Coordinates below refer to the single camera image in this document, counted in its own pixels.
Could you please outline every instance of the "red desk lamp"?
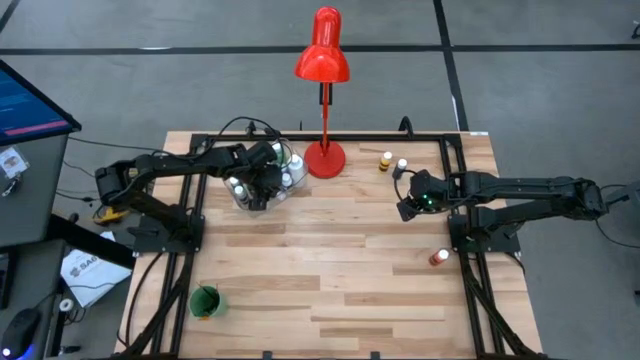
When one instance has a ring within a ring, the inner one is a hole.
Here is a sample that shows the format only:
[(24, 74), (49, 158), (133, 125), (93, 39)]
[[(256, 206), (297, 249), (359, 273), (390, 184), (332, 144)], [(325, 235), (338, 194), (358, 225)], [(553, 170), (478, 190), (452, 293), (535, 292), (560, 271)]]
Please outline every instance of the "red desk lamp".
[(332, 178), (340, 174), (346, 162), (344, 150), (338, 143), (329, 143), (329, 87), (332, 83), (349, 81), (349, 64), (340, 50), (340, 12), (329, 6), (316, 11), (313, 19), (311, 45), (304, 50), (296, 64), (296, 76), (321, 83), (322, 141), (307, 148), (304, 160), (309, 173), (318, 178)]

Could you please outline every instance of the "lamp shade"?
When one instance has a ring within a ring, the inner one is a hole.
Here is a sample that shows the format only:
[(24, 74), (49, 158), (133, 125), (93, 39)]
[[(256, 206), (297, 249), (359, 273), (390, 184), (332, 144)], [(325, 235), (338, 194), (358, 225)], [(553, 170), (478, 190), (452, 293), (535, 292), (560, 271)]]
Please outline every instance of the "lamp shade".
[(296, 76), (321, 83), (349, 81), (349, 64), (340, 50), (341, 24), (336, 8), (325, 6), (316, 11), (311, 45), (298, 59)]

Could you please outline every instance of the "green cup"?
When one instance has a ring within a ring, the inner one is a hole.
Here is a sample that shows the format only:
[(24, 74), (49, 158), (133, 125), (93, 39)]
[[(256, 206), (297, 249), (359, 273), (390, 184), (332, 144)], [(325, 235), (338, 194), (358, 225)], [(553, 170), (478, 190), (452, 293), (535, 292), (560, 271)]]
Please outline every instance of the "green cup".
[(227, 302), (213, 286), (201, 286), (191, 293), (189, 310), (195, 317), (216, 317), (227, 312)]

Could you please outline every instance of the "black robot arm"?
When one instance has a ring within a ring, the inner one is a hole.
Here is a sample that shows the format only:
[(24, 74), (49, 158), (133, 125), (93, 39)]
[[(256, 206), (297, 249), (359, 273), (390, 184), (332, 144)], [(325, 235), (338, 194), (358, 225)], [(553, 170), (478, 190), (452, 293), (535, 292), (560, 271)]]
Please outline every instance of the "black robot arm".
[[(409, 194), (397, 204), (404, 221), (419, 214), (466, 206), (466, 213), (449, 217), (453, 246), (462, 252), (519, 251), (518, 243), (509, 240), (526, 221), (556, 216), (597, 220), (618, 202), (632, 200), (640, 204), (640, 182), (606, 199), (595, 182), (571, 177), (497, 178), (467, 171), (441, 180), (421, 170), (411, 177), (410, 185)], [(477, 206), (494, 199), (532, 201), (500, 209)]]
[(471, 207), (494, 199), (534, 200), (522, 206), (504, 208), (505, 211), (495, 217), (495, 221), (504, 223), (551, 216), (594, 220), (607, 213), (598, 186), (581, 178), (497, 178), (488, 173), (468, 171), (440, 180), (422, 170), (410, 181), (410, 195), (398, 203), (404, 221), (418, 214), (439, 213), (458, 206)]
[(95, 178), (103, 205), (116, 210), (134, 209), (145, 215), (141, 226), (130, 230), (136, 236), (134, 250), (190, 252), (199, 244), (186, 247), (181, 244), (189, 243), (194, 231), (201, 230), (202, 219), (193, 219), (179, 205), (165, 204), (147, 194), (144, 191), (147, 185), (169, 176), (207, 174), (223, 179), (233, 176), (247, 189), (249, 210), (265, 210), (282, 183), (280, 167), (273, 164), (276, 159), (271, 145), (261, 141), (249, 149), (237, 144), (208, 148), (197, 155), (140, 155), (98, 169)]

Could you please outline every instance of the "computer mouse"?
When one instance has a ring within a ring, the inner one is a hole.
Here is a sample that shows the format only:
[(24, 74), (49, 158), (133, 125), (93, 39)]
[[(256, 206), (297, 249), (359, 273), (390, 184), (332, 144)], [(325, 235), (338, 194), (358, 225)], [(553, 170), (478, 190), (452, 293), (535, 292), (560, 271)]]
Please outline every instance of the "computer mouse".
[(17, 359), (27, 352), (39, 322), (40, 312), (31, 308), (20, 310), (13, 317), (0, 343), (5, 359)]

